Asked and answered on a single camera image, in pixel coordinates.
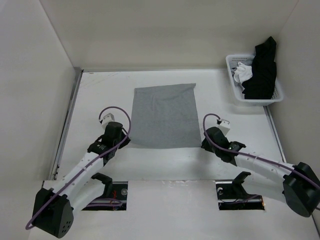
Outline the grey tank top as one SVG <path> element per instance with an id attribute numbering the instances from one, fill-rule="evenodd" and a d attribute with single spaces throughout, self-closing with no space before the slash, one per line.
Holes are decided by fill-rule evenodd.
<path id="1" fill-rule="evenodd" d="M 201 133 L 195 83 L 135 88 L 131 142 L 140 148 L 197 148 Z"/>

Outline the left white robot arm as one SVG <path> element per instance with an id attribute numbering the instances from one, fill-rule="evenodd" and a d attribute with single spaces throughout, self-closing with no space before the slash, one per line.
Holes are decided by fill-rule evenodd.
<path id="1" fill-rule="evenodd" d="M 88 147 L 84 157 L 65 177 L 51 188 L 42 187 L 37 192 L 32 218 L 25 228 L 36 227 L 58 239 L 64 237 L 78 212 L 93 200 L 105 200 L 112 195 L 112 178 L 99 171 L 129 142 L 121 123 L 107 123 L 104 134 Z"/>

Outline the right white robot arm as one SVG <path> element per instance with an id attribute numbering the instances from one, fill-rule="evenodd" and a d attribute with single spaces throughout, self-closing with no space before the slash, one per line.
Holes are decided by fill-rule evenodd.
<path id="1" fill-rule="evenodd" d="M 202 149 L 214 153 L 220 160 L 243 168 L 234 180 L 232 192 L 238 198 L 263 195 L 285 203 L 296 214 L 308 218 L 320 204 L 320 180 L 304 163 L 276 162 L 243 152 L 246 145 L 228 141 L 218 127 L 204 131 Z"/>

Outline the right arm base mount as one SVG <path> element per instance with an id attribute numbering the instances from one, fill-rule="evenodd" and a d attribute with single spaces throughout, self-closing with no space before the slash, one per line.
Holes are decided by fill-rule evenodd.
<path id="1" fill-rule="evenodd" d="M 242 186 L 236 186 L 232 181 L 216 181 L 215 187 L 221 211 L 265 210 L 261 195 L 248 194 Z"/>

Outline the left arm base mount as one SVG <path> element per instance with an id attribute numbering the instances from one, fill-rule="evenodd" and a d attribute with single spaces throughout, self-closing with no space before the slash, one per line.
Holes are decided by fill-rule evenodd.
<path id="1" fill-rule="evenodd" d="M 127 181 L 113 182 L 108 196 L 93 200 L 83 211 L 126 211 L 129 184 Z"/>

